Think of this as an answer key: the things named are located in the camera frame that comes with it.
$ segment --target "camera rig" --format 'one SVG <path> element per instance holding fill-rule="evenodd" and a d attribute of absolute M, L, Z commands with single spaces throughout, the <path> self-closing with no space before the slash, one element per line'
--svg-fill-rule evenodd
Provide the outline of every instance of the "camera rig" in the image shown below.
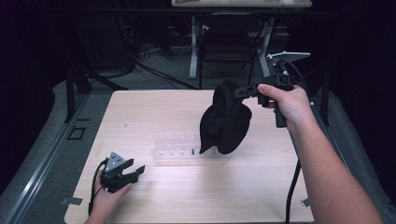
<path fill-rule="evenodd" d="M 308 94 L 308 89 L 304 82 L 304 78 L 298 71 L 298 69 L 291 63 L 293 61 L 297 61 L 306 57 L 309 57 L 309 53 L 301 53 L 301 52 L 281 52 L 277 54 L 269 54 L 267 59 L 272 62 L 274 72 L 267 76 L 264 76 L 263 83 L 271 86 L 275 86 L 283 91 L 292 91 L 294 89 L 294 85 L 302 85 L 305 91 Z M 287 68 L 291 66 L 294 69 L 294 72 L 299 76 L 300 81 L 297 81 L 297 78 L 292 78 L 290 72 Z M 240 88 L 234 91 L 234 98 L 250 98 L 257 97 L 258 104 L 262 105 L 262 107 L 267 107 L 270 104 L 270 98 L 268 96 L 262 95 L 258 88 L 258 84 L 253 84 L 245 88 Z M 279 105 L 277 101 L 275 103 L 275 114 L 276 114 L 276 127 L 284 128 L 286 127 L 286 119 L 282 115 L 279 110 Z"/>

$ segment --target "human hand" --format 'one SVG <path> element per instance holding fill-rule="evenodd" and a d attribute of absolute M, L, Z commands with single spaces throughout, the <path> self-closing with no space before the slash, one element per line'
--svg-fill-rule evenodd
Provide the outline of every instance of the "human hand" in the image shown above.
<path fill-rule="evenodd" d="M 278 102 L 280 112 L 285 116 L 288 129 L 295 131 L 296 126 L 305 125 L 307 122 L 315 122 L 308 97 L 303 88 L 294 86 L 292 91 L 282 91 L 276 87 L 260 84 L 258 90 Z"/>
<path fill-rule="evenodd" d="M 86 223 L 106 223 L 111 217 L 111 214 L 116 210 L 121 199 L 132 188 L 132 184 L 130 183 L 117 192 L 110 193 L 106 191 L 100 183 L 102 173 L 103 170 L 100 170 L 95 179 L 95 192 L 97 192 L 97 194 L 93 200 L 91 215 Z"/>

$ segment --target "wooden table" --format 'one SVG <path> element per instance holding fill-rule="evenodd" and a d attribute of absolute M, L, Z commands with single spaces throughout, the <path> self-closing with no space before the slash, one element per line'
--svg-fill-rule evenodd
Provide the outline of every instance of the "wooden table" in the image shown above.
<path fill-rule="evenodd" d="M 114 223 L 283 222 L 297 157 L 287 129 L 275 126 L 270 109 L 256 98 L 247 136 L 233 153 L 215 159 L 154 160 L 154 135 L 199 135 L 199 123 L 213 91 L 114 92 L 70 204 L 66 223 L 88 217 L 94 170 L 112 151 L 134 159 L 125 170 L 146 165 L 139 182 L 109 220 Z M 304 178 L 300 175 L 291 204 L 291 221 L 313 221 Z"/>

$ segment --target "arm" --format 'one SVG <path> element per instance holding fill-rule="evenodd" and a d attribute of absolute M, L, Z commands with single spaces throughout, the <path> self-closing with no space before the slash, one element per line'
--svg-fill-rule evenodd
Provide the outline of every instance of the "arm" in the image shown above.
<path fill-rule="evenodd" d="M 125 196 L 126 193 L 132 188 L 132 184 L 128 184 L 119 191 L 115 193 L 110 193 L 102 188 L 100 184 L 101 176 L 103 170 L 98 173 L 98 176 L 95 180 L 95 192 L 96 194 L 93 200 L 93 208 L 91 215 L 88 217 L 86 224 L 94 223 L 106 223 L 108 219 L 111 217 L 111 214 L 116 210 L 117 205 Z"/>
<path fill-rule="evenodd" d="M 282 91 L 260 85 L 259 91 L 278 101 L 287 119 L 314 219 L 318 223 L 383 223 L 370 197 L 338 158 L 319 128 L 305 91 Z"/>

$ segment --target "tape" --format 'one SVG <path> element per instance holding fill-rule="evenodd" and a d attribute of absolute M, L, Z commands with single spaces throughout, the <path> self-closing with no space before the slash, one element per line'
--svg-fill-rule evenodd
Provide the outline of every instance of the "tape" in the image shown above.
<path fill-rule="evenodd" d="M 305 199 L 305 200 L 300 200 L 301 205 L 304 207 L 309 207 L 309 205 L 311 205 L 311 203 L 309 202 L 309 199 Z"/>
<path fill-rule="evenodd" d="M 69 204 L 74 204 L 74 205 L 81 205 L 82 199 L 80 198 L 63 198 L 61 201 L 61 204 L 63 205 L 69 205 Z"/>

